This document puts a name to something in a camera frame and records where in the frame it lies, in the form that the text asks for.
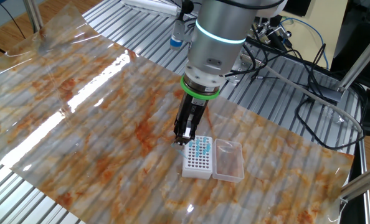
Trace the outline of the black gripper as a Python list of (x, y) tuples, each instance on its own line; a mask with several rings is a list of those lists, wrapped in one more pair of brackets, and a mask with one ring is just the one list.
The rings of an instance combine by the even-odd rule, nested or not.
[(195, 98), (188, 93), (184, 94), (179, 106), (177, 120), (174, 123), (175, 144), (182, 146), (187, 144), (187, 139), (194, 139), (192, 124), (200, 123), (208, 102), (208, 100)]

